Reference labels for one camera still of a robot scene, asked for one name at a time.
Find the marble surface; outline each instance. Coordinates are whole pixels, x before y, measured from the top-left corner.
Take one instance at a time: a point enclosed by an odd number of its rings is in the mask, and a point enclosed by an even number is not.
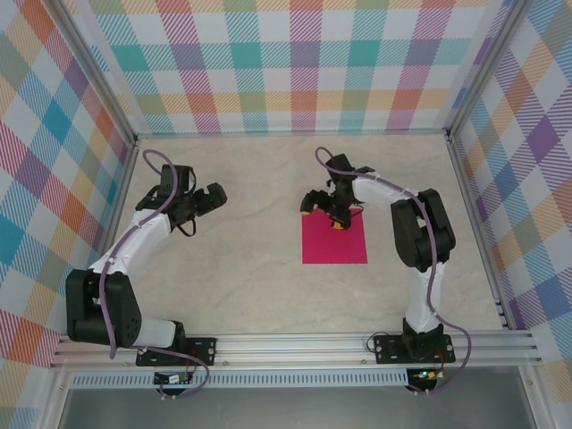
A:
[[[198,187],[221,183],[228,203],[198,218],[195,237],[175,230],[151,256],[134,284],[141,312],[180,320],[195,334],[400,331],[408,272],[394,248],[389,207],[366,206],[367,265],[301,263],[299,205],[328,178],[314,159],[317,146],[401,186],[437,189],[457,237],[441,313],[467,329],[501,328],[439,135],[143,140],[143,149],[194,167]],[[120,231],[158,179],[139,156]]]

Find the pink square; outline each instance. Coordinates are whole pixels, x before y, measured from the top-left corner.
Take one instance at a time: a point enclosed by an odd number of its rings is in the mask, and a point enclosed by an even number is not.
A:
[[[354,215],[347,230],[334,229],[322,210],[303,215],[302,264],[367,264],[362,215]]]

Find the plaid backdrop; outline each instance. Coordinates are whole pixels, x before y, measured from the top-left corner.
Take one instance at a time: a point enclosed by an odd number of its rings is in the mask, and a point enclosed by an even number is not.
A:
[[[441,129],[509,0],[66,3],[134,128],[173,134]]]
[[[127,144],[39,0],[0,0],[0,428],[31,427],[63,279],[100,250]]]
[[[459,152],[519,328],[572,422],[572,0],[537,0],[488,83]]]

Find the purple cable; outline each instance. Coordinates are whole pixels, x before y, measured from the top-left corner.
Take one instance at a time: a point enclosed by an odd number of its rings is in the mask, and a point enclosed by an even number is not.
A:
[[[438,386],[435,389],[433,389],[433,391],[442,390],[444,387],[450,385],[450,383],[455,379],[455,377],[457,377],[457,375],[459,375],[459,373],[461,373],[461,371],[463,371],[463,369],[465,369],[465,367],[467,366],[468,360],[471,357],[471,351],[473,350],[473,342],[471,340],[471,335],[467,332],[467,330],[465,330],[464,328],[461,328],[460,326],[457,326],[455,324],[447,322],[445,319],[443,319],[437,313],[437,310],[435,309],[435,307],[433,306],[433,303],[431,302],[431,292],[433,291],[433,282],[435,280],[435,274],[437,272],[437,244],[435,242],[435,235],[433,233],[433,229],[431,228],[431,222],[429,220],[429,214],[427,214],[427,212],[425,210],[425,206],[419,200],[419,198],[417,198],[417,196],[415,194],[413,194],[411,191],[404,189],[401,186],[396,185],[395,183],[392,183],[390,181],[382,179],[381,177],[375,177],[371,174],[365,174],[362,172],[344,172],[342,170],[336,170],[335,168],[332,168],[329,165],[326,165],[326,163],[320,159],[319,153],[321,150],[324,151],[326,154],[328,154],[328,156],[330,158],[333,157],[333,153],[330,152],[330,150],[328,150],[326,147],[323,147],[323,146],[317,147],[315,149],[315,152],[314,152],[315,159],[326,170],[328,170],[330,172],[335,172],[337,174],[341,174],[344,176],[363,177],[364,179],[369,179],[370,181],[378,181],[378,182],[384,184],[385,186],[389,186],[390,188],[395,189],[398,192],[401,192],[401,193],[407,195],[408,197],[410,197],[415,202],[417,207],[419,207],[419,211],[421,212],[421,215],[423,216],[423,220],[425,221],[425,225],[427,227],[427,232],[429,234],[429,242],[431,244],[431,259],[432,259],[431,273],[429,275],[429,284],[427,286],[427,296],[425,297],[425,301],[427,303],[427,306],[429,307],[429,310],[431,311],[431,313],[435,316],[435,318],[439,322],[441,322],[445,326],[449,326],[449,328],[452,328],[452,329],[455,329],[459,332],[462,332],[467,337],[467,355],[465,356],[465,359],[463,360],[463,363],[461,364],[461,366],[458,368],[458,371],[445,384],[442,384],[441,386]]]
[[[210,372],[210,370],[208,369],[208,365],[207,365],[205,362],[203,362],[202,360],[197,359],[196,357],[192,357],[192,356],[190,356],[190,355],[185,355],[184,353],[179,353],[179,352],[176,352],[176,351],[170,351],[170,350],[165,350],[165,349],[158,349],[158,348],[156,348],[156,347],[147,347],[147,350],[154,351],[155,353],[163,353],[163,354],[165,354],[165,355],[175,356],[175,357],[177,357],[177,358],[187,359],[187,360],[190,360],[191,362],[194,362],[194,363],[196,363],[196,364],[199,364],[199,365],[201,365],[203,368],[205,368],[205,371],[206,371],[205,380],[203,380],[203,382],[202,382],[199,386],[194,387],[193,389],[187,389],[187,390],[185,390],[183,393],[179,394],[179,395],[176,397],[176,399],[178,399],[178,400],[180,400],[180,399],[182,399],[182,398],[187,398],[188,396],[194,395],[195,393],[201,391],[201,390],[205,387],[205,385],[208,383],[208,381],[209,381],[209,379],[210,379],[210,377],[211,377],[211,372]],[[162,395],[166,395],[166,393],[163,391],[163,385],[162,385],[162,384],[159,386],[159,391],[161,392]]]
[[[127,241],[127,239],[131,236],[131,234],[133,232],[135,232],[141,226],[143,226],[145,223],[149,222],[155,216],[157,216],[158,214],[163,212],[163,210],[167,206],[169,206],[169,204],[171,204],[172,199],[175,198],[175,192],[177,192],[177,187],[179,186],[179,183],[177,182],[177,180],[178,180],[177,171],[175,170],[175,166],[172,164],[171,160],[169,158],[167,158],[167,156],[165,156],[164,154],[159,152],[158,150],[154,150],[154,149],[144,150],[143,151],[143,159],[145,159],[145,162],[155,172],[159,172],[159,171],[149,162],[149,160],[147,158],[147,154],[155,154],[157,156],[160,156],[169,165],[169,167],[171,168],[172,177],[173,177],[173,179],[172,179],[172,190],[171,190],[171,194],[166,199],[166,201],[159,208],[157,208],[155,210],[155,212],[153,212],[152,214],[147,216],[145,219],[143,219],[137,225],[133,225],[129,230],[127,230],[127,232],[125,232],[123,234],[123,236],[115,244],[114,248],[112,249],[112,251],[109,255],[109,258],[107,259],[107,261],[105,261],[104,267],[101,270],[101,274],[99,276],[99,302],[101,305],[101,312],[104,315],[105,328],[107,329],[107,335],[109,336],[109,346],[111,347],[111,350],[109,352],[109,358],[111,358],[111,359],[115,358],[115,352],[117,351],[117,343],[115,341],[114,326],[111,322],[111,317],[109,316],[109,309],[107,308],[107,300],[105,299],[105,277],[107,276],[107,273],[109,272],[109,268],[112,264],[112,261],[114,260],[115,256],[117,255],[117,252],[122,247],[122,245],[125,244],[125,241]]]

